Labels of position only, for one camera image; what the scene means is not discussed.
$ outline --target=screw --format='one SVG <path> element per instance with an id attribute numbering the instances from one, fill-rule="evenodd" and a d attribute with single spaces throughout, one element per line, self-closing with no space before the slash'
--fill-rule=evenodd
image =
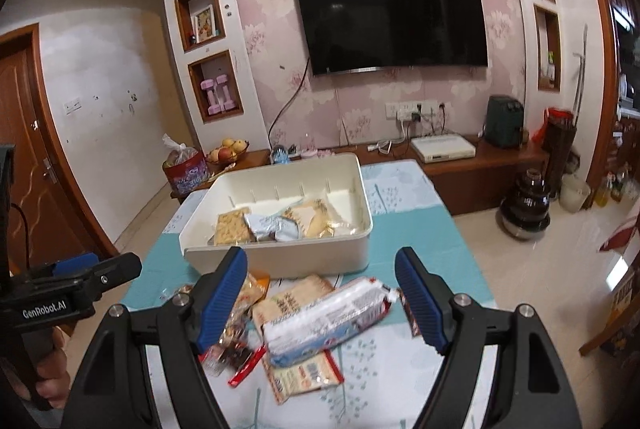
<path id="1" fill-rule="evenodd" d="M 120 317 L 124 314 L 124 306 L 121 304 L 114 304 L 109 307 L 109 315 L 111 317 Z"/>
<path id="2" fill-rule="evenodd" d="M 533 310 L 533 306 L 529 305 L 529 304 L 521 304 L 518 307 L 518 312 L 520 313 L 520 315 L 522 315 L 523 317 L 533 317 L 534 314 L 536 313 L 535 310 Z"/>
<path id="3" fill-rule="evenodd" d="M 174 295 L 174 298 L 172 298 L 171 302 L 176 306 L 185 306 L 189 304 L 189 296 L 183 292 L 180 292 Z"/>
<path id="4" fill-rule="evenodd" d="M 469 306 L 471 304 L 471 298 L 467 294 L 455 294 L 453 296 L 453 302 L 458 306 Z"/>

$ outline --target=wooden door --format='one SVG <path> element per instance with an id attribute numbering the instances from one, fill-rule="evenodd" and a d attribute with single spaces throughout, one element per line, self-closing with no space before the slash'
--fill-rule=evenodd
<path id="1" fill-rule="evenodd" d="M 12 202 L 26 215 L 31 266 L 98 252 L 56 176 L 47 171 L 47 151 L 36 122 L 29 77 L 30 41 L 0 45 L 0 144 L 15 144 Z M 9 213 L 8 250 L 12 267 L 26 268 L 24 225 Z"/>

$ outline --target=blue gripper pad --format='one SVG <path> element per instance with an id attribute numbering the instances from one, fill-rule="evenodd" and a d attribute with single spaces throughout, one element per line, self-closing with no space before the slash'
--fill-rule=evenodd
<path id="1" fill-rule="evenodd" d="M 444 279 L 427 272 L 411 247 L 396 253 L 395 271 L 424 342 L 445 355 L 456 332 L 449 305 L 453 293 Z"/>
<path id="2" fill-rule="evenodd" d="M 93 252 L 87 252 L 86 254 L 77 255 L 76 257 L 72 257 L 71 259 L 57 262 L 56 266 L 53 268 L 52 274 L 54 277 L 73 274 L 76 272 L 80 272 L 81 270 L 91 268 L 92 266 L 97 265 L 99 262 L 100 261 L 98 260 L 97 255 L 95 255 Z"/>
<path id="3" fill-rule="evenodd" d="M 218 342 L 246 274 L 244 250 L 231 247 L 216 271 L 203 275 L 193 287 L 188 334 L 199 353 Z"/>

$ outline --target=hand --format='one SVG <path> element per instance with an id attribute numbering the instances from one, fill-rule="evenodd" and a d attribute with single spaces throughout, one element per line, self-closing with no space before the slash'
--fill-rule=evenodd
<path id="1" fill-rule="evenodd" d="M 36 366 L 38 375 L 45 379 L 36 383 L 36 390 L 41 397 L 49 400 L 53 408 L 62 409 L 69 396 L 71 378 L 66 370 L 66 355 L 62 351 L 62 346 L 65 345 L 62 331 L 59 328 L 53 328 L 52 338 L 55 349 Z M 18 396 L 21 399 L 30 400 L 29 390 L 20 379 L 4 366 L 2 369 Z"/>

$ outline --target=tv screen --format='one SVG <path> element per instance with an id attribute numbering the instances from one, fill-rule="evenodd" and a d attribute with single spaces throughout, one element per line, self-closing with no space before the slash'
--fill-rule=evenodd
<path id="1" fill-rule="evenodd" d="M 487 66 L 481 0 L 298 0 L 315 75 Z"/>

